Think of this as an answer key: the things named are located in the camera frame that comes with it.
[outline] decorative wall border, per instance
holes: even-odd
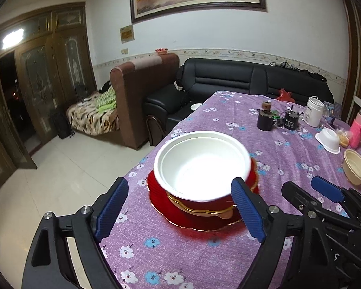
[[[296,61],[294,59],[288,59],[286,57],[280,57],[276,55],[260,53],[260,52],[251,52],[244,50],[226,50],[226,49],[183,49],[183,50],[170,50],[169,53],[175,53],[180,58],[181,57],[210,57],[216,59],[231,58],[241,61],[249,61],[254,63],[261,64],[270,64],[272,62],[284,62],[287,61],[289,64],[294,65],[299,69],[307,69],[311,73],[319,73],[322,76],[326,77],[328,81],[336,82],[341,86],[346,86],[346,80],[336,74],[330,73],[324,69],[321,69],[317,66],[306,64],[301,61]],[[116,59],[113,61],[108,61],[105,63],[97,64],[93,66],[94,70],[101,69],[107,66],[116,66],[122,64],[123,62],[128,62],[132,59],[139,59],[142,57],[149,57],[151,55],[156,55],[156,53],[145,53],[134,55],[131,57],[124,57],[121,59]]]

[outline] black backpack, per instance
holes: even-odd
[[[58,111],[52,114],[51,120],[60,139],[67,138],[68,136],[73,136],[75,134],[64,112]]]

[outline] red plastic bag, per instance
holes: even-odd
[[[291,92],[286,92],[284,88],[279,91],[279,97],[277,100],[284,102],[295,102],[295,100],[291,97]]]

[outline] pink bottle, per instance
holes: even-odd
[[[350,147],[356,149],[361,142],[361,109],[358,111],[356,119],[350,128],[353,133],[352,138],[349,140]]]

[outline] table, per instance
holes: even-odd
[[[235,289],[258,251],[258,241],[242,222],[217,232],[200,232],[170,224],[153,208],[146,177],[160,147],[180,134],[219,131],[242,142],[257,161],[260,194],[267,204],[299,214],[281,196],[282,184],[292,180],[322,202],[324,208],[346,215],[339,204],[321,196],[310,185],[312,177],[319,175],[338,186],[351,187],[342,169],[345,149],[338,155],[325,151],[315,139],[320,129],[305,123],[299,131],[259,130],[256,109],[264,100],[269,98],[216,92],[125,176],[129,195],[109,237],[100,243],[124,288]],[[279,112],[291,106],[287,102],[271,102],[272,110]],[[295,104],[294,110],[304,108]],[[282,280],[291,244],[292,238],[286,238],[271,288],[278,287]]]

